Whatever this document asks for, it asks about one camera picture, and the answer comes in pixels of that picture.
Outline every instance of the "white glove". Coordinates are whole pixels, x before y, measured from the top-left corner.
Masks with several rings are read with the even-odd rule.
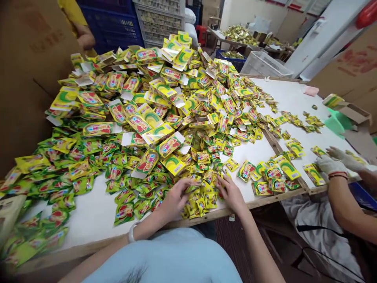
[[[329,176],[334,173],[347,175],[347,168],[344,166],[344,164],[338,160],[331,159],[327,155],[318,157],[316,162],[321,170]]]
[[[360,162],[357,162],[351,155],[346,154],[345,152],[341,151],[339,148],[336,147],[330,147],[329,149],[326,149],[327,153],[334,157],[341,162],[349,169],[354,172],[359,172],[365,169],[365,166],[361,164]]]

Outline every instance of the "person's hand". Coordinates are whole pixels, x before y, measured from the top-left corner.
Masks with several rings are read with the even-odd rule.
[[[162,204],[155,210],[153,214],[157,214],[163,218],[166,223],[176,220],[177,216],[182,212],[183,207],[189,199],[189,195],[184,191],[189,186],[199,186],[199,183],[192,179],[180,179],[168,192]]]
[[[347,168],[339,160],[333,160],[327,155],[322,155],[317,158],[316,162],[329,177],[336,174],[347,176]]]
[[[330,147],[326,149],[329,156],[340,160],[349,170],[354,172],[360,172],[365,170],[365,166],[360,162],[357,162],[351,155],[346,154],[339,148]]]
[[[230,178],[226,174],[224,174],[223,176],[224,179],[220,177],[220,175],[218,175],[217,178],[220,184],[222,184],[224,187],[217,187],[223,195],[227,205],[238,215],[244,210],[248,211],[249,209],[247,208],[247,205],[245,203],[245,200],[243,199],[240,189],[233,182],[232,178]]]

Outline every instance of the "yellow shirt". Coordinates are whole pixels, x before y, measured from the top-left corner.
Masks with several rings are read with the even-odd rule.
[[[80,7],[78,6],[76,0],[58,0],[58,4],[66,16],[67,22],[70,24],[73,34],[77,38],[77,30],[73,23],[75,22],[83,26],[88,26]],[[93,48],[91,50],[86,50],[85,54],[89,57],[97,56],[97,52],[95,52]]]

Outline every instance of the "red object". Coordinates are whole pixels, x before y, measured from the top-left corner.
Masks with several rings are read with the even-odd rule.
[[[356,27],[358,29],[370,26],[377,20],[377,0],[372,0],[360,12],[356,20]]]
[[[196,26],[196,33],[198,34],[198,42],[201,46],[205,46],[206,37],[207,37],[207,27],[205,26]]]

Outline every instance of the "pink object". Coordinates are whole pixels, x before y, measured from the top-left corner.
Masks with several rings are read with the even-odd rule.
[[[319,92],[319,88],[315,88],[313,86],[304,86],[303,92],[306,95],[315,96]]]

